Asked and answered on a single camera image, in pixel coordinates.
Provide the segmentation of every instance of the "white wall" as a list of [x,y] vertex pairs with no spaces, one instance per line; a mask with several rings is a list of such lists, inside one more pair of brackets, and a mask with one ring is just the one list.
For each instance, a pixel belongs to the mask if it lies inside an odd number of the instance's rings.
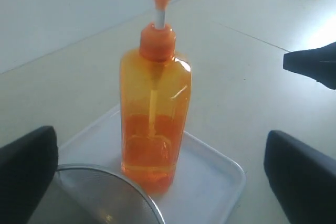
[[0,0],[0,73],[152,8],[151,0]]

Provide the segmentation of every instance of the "white pump stem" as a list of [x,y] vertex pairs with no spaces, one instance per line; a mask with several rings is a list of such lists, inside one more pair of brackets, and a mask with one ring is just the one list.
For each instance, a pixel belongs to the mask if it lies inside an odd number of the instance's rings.
[[164,23],[165,23],[165,15],[166,11],[165,10],[156,10],[156,17],[155,17],[155,23],[154,27],[158,30],[162,30],[164,28]]

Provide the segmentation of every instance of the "plastic tray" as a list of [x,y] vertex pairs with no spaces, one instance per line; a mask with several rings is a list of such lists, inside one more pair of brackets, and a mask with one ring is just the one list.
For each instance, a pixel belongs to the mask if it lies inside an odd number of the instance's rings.
[[[90,163],[120,171],[119,107],[112,109],[60,148],[60,163]],[[242,168],[184,133],[174,183],[153,197],[166,224],[223,224],[245,186]]]

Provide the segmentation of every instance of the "soap dispenser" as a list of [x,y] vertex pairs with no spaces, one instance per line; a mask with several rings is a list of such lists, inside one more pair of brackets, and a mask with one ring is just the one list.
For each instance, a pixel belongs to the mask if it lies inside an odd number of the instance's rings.
[[121,168],[148,193],[164,193],[174,179],[192,73],[165,23],[170,0],[154,1],[155,21],[120,61]]

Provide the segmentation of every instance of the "white table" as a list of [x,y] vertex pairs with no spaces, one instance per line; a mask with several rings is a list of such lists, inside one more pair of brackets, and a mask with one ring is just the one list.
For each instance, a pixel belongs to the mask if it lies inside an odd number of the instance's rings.
[[[282,69],[286,51],[336,41],[334,3],[181,0],[169,8],[177,48],[193,67],[186,130],[246,171],[246,189],[229,224],[288,223],[263,171],[270,130],[336,157],[335,92]],[[116,105],[119,59],[138,45],[151,17],[139,16],[2,74],[1,144],[42,124],[54,125],[62,144]]]

